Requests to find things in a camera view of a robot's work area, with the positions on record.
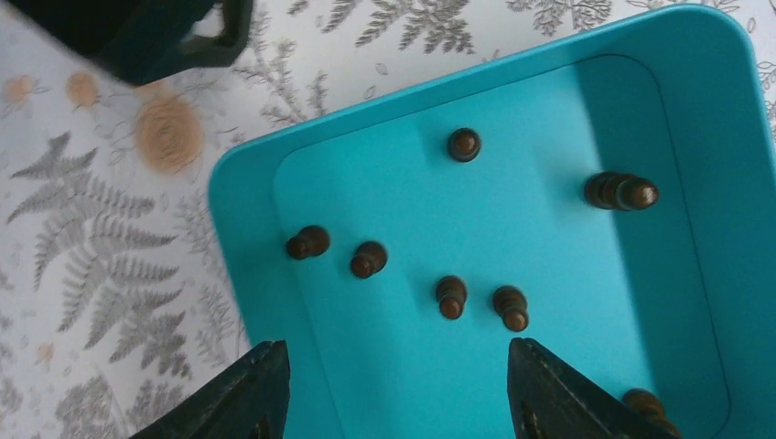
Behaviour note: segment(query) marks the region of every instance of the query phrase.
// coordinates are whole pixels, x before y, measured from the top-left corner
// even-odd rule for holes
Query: tablecloth
[[[0,438],[127,437],[246,351],[206,198],[230,148],[676,3],[746,29],[776,133],[776,0],[275,0],[232,68],[139,88],[0,4]]]

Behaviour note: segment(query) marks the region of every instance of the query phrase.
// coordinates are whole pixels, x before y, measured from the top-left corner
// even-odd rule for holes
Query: teal tray
[[[210,181],[210,209],[253,342],[285,339],[288,439],[514,437],[508,331],[520,287],[536,338],[619,397],[654,391],[686,438],[762,438],[776,410],[776,185],[748,36],[679,5],[253,140]],[[482,150],[452,160],[447,137]],[[660,201],[583,199],[602,170]],[[285,241],[318,224],[328,252]],[[385,269],[349,272],[363,241]],[[436,282],[469,289],[463,317]]]

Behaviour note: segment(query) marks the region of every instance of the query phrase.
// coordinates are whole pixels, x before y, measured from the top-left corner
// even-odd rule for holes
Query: small brown object
[[[470,162],[480,153],[480,136],[470,128],[460,128],[447,139],[447,151],[459,162]]]
[[[493,309],[511,331],[521,332],[528,327],[528,302],[519,289],[505,285],[493,294]]]
[[[388,262],[388,252],[377,241],[366,241],[356,249],[350,260],[350,271],[360,279],[371,277]]]
[[[601,209],[644,210],[657,202],[660,191],[646,178],[602,172],[585,184],[585,198]]]
[[[436,284],[439,312],[445,318],[456,320],[461,317],[466,296],[466,285],[456,276],[445,276]]]
[[[331,239],[326,229],[320,226],[307,226],[286,242],[286,252],[288,256],[301,261],[320,256],[329,249],[330,244]]]
[[[663,404],[652,392],[645,389],[631,389],[622,397],[622,402],[647,421],[676,437],[682,437],[676,426],[665,417]]]

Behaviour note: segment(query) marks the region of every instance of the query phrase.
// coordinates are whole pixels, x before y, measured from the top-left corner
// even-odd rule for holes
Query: white tablecloth
[[[747,29],[770,108],[776,0],[274,1],[232,69],[139,89],[3,7],[0,438],[127,437],[247,349],[205,197],[225,151],[673,3]]]

